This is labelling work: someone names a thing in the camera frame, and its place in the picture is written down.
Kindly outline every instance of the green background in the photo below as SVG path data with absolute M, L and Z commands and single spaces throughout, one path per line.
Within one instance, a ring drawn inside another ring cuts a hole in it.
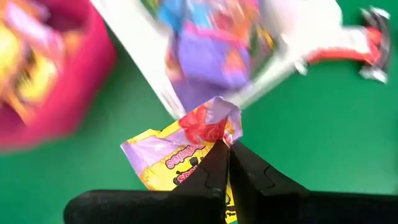
M 339 1 L 345 24 L 360 7 L 387 9 L 395 43 L 396 1 Z M 145 189 L 119 145 L 172 122 L 113 38 L 119 62 L 81 128 L 68 139 L 0 156 L 0 223 L 62 223 L 72 197 L 91 189 Z M 398 190 L 398 66 L 390 80 L 362 80 L 360 64 L 322 62 L 293 75 L 243 111 L 242 142 L 312 190 L 395 194 Z

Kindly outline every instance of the yellow candy wrapper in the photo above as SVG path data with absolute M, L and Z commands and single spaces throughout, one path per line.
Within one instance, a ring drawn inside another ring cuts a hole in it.
M 216 97 L 163 131 L 150 129 L 121 147 L 148 189 L 173 190 L 195 171 L 217 140 L 231 146 L 242 135 L 239 108 Z M 236 221 L 229 182 L 226 206 L 226 221 Z

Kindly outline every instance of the green table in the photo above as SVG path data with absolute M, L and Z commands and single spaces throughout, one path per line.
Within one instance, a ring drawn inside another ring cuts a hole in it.
M 339 1 L 346 24 L 370 2 Z M 115 40 L 119 63 L 72 137 L 0 157 L 0 223 L 62 223 L 72 197 L 91 189 L 145 189 L 119 145 L 172 122 Z M 398 66 L 390 82 L 362 80 L 355 62 L 323 62 L 293 75 L 243 111 L 242 142 L 312 190 L 394 194 L 398 189 Z

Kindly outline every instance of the green surface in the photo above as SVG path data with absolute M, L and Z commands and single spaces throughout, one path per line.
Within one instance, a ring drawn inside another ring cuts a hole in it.
M 359 8 L 370 2 L 339 1 L 345 23 L 358 24 Z M 398 3 L 375 3 L 392 14 L 395 41 Z M 119 144 L 172 119 L 116 45 L 118 66 L 74 136 L 0 157 L 0 223 L 58 224 L 67 201 L 84 191 L 145 189 Z M 362 80 L 354 62 L 323 62 L 307 77 L 294 75 L 243 111 L 243 143 L 312 190 L 396 193 L 395 51 L 391 62 L 388 85 Z

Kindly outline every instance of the pink bucket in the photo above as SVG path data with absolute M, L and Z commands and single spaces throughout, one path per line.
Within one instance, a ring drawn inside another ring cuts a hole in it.
M 0 109 L 0 151 L 71 134 L 116 61 L 104 22 L 89 0 L 40 2 L 54 15 L 51 26 L 62 30 L 74 22 L 85 30 L 85 38 L 32 124 L 26 126 L 9 108 Z

